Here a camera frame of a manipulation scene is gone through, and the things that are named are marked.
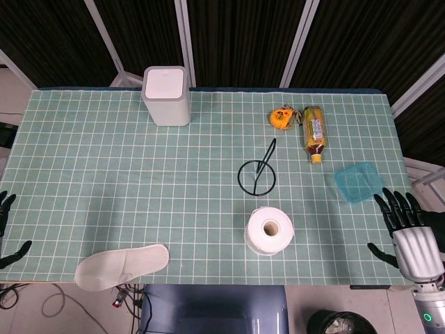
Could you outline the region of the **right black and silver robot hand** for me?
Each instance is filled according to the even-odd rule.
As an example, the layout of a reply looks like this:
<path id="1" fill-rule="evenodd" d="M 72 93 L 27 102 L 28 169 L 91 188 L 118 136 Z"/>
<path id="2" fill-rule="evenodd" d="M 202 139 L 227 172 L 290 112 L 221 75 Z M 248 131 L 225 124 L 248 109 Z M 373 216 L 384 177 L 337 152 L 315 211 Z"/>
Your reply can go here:
<path id="1" fill-rule="evenodd" d="M 438 280 L 444 275 L 444 213 L 421 208 L 411 194 L 382 189 L 375 194 L 394 247 L 394 255 L 380 250 L 375 244 L 367 247 L 378 259 L 399 269 L 413 283 Z"/>

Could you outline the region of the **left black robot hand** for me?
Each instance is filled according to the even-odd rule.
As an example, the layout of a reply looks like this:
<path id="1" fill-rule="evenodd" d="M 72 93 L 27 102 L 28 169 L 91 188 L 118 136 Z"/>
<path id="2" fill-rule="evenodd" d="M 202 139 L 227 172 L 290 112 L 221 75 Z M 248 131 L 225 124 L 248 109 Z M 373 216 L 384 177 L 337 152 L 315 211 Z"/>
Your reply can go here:
<path id="1" fill-rule="evenodd" d="M 1 192 L 1 242 L 5 237 L 6 225 L 8 222 L 8 216 L 10 208 L 16 199 L 15 194 L 8 195 L 7 191 Z M 12 255 L 8 255 L 1 258 L 1 269 L 5 269 L 11 264 L 20 261 L 30 250 L 32 245 L 31 240 L 27 240 L 23 243 L 19 250 Z"/>

